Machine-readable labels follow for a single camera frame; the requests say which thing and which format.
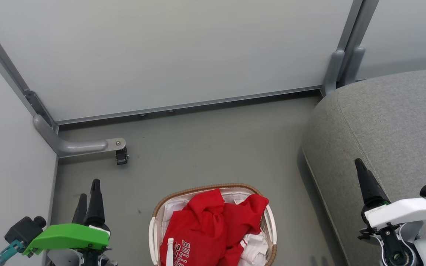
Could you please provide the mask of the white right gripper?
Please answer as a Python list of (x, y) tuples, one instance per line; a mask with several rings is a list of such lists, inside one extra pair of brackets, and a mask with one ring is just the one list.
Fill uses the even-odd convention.
[(374, 239), (381, 247), (380, 266), (426, 266), (426, 238), (420, 236), (426, 221), (426, 199), (401, 199), (391, 203), (364, 162), (354, 160), (367, 228), (360, 240)]

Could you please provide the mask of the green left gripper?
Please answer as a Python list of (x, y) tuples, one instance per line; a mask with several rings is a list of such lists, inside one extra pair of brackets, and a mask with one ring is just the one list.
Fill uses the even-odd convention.
[(100, 180), (91, 184), (89, 203), (85, 193), (80, 195), (72, 222), (49, 226), (30, 242), (23, 255), (30, 257), (46, 250), (54, 266), (99, 266), (111, 236), (105, 224)]

